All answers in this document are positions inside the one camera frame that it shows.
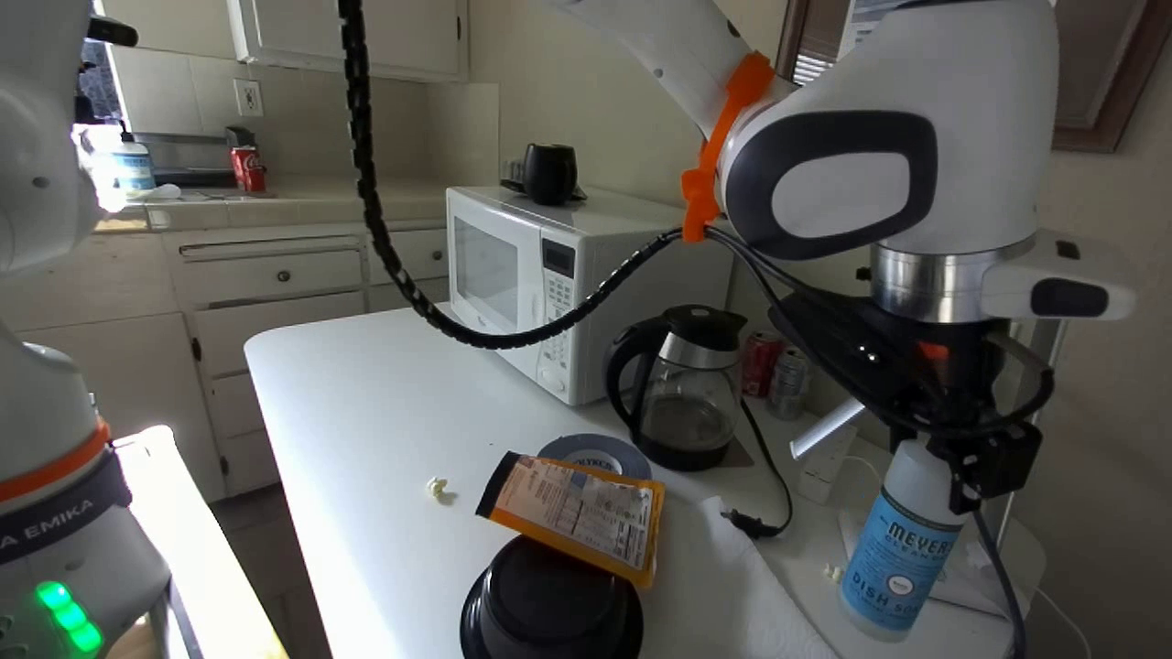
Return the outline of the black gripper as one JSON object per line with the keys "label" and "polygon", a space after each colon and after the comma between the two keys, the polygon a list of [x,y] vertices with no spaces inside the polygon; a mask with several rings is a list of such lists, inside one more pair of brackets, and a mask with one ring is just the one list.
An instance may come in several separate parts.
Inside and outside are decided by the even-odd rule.
{"label": "black gripper", "polygon": [[1054,368],[1002,323],[907,323],[863,297],[790,291],[779,334],[793,341],[863,409],[891,443],[912,437],[947,463],[947,510],[1019,492],[1041,454],[1032,415],[1054,391]]}

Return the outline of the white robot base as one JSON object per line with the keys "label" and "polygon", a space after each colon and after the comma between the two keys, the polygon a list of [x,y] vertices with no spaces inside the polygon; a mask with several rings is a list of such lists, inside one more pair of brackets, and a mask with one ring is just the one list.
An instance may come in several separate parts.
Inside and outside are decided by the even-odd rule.
{"label": "white robot base", "polygon": [[[129,41],[87,0],[0,0],[0,276],[32,278],[94,228],[73,110],[83,41]],[[168,589],[82,367],[0,330],[5,659],[101,659]]]}

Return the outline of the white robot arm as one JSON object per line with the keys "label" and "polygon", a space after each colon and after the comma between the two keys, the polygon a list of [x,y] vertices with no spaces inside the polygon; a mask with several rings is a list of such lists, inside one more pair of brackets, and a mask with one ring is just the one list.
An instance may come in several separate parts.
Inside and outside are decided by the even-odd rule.
{"label": "white robot arm", "polygon": [[1019,318],[1116,323],[1123,262],[1047,235],[1047,0],[848,0],[847,49],[787,84],[715,0],[553,0],[618,41],[702,130],[690,241],[732,223],[758,257],[870,257],[870,290],[800,285],[773,323],[897,437],[947,463],[955,512],[1025,483],[1041,433],[994,402]]}

